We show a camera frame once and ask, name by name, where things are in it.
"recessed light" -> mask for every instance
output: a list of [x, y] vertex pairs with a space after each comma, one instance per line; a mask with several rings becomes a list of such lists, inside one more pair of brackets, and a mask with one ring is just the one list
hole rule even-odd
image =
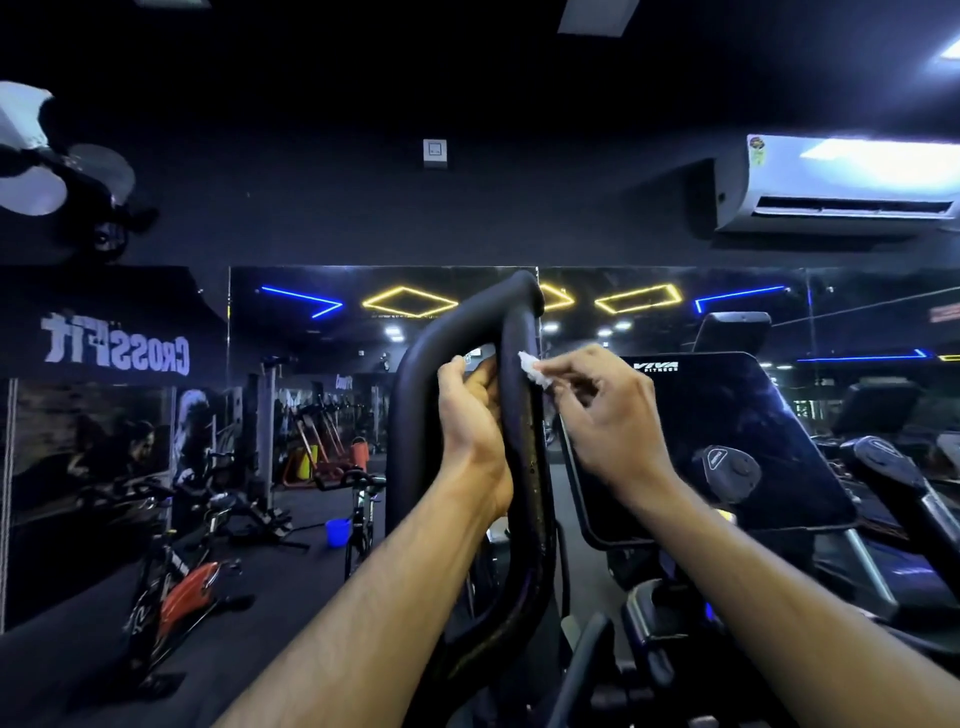
[[960, 40], [957, 40], [946, 51], [940, 54], [944, 61], [960, 61]]

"metal frame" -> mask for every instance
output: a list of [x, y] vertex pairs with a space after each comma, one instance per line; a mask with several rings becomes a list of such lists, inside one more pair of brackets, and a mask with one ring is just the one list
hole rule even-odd
[[13, 443], [16, 438], [16, 395], [19, 379], [7, 381], [7, 429], [3, 452], [3, 482], [0, 495], [0, 634], [7, 631], [7, 567], [10, 561]]

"wall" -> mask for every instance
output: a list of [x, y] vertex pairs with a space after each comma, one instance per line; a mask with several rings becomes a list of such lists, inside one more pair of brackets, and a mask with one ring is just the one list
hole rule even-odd
[[[934, 236], [870, 253], [850, 241], [714, 240], [703, 170], [676, 172], [736, 143], [739, 131], [645, 141], [451, 139], [451, 168], [420, 169], [420, 141], [343, 133], [140, 126], [88, 117], [84, 141], [124, 154], [162, 216], [125, 261], [187, 264], [226, 310], [228, 264], [950, 266]], [[0, 212], [12, 263], [68, 255], [53, 222]]]

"wall-mounted air conditioner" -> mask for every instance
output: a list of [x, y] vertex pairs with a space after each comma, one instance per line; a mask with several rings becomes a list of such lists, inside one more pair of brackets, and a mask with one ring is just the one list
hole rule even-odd
[[960, 216], [960, 145], [749, 134], [714, 162], [717, 229], [904, 235]]

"crossfit sign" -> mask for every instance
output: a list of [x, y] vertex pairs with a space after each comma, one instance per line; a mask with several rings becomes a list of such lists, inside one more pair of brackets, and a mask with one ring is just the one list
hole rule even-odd
[[50, 334], [50, 351], [45, 361], [74, 364], [96, 363], [127, 371], [176, 372], [190, 374], [190, 343], [183, 336], [161, 341], [142, 333], [127, 333], [112, 328], [109, 321], [90, 316], [67, 317], [50, 313], [40, 320], [40, 328]]

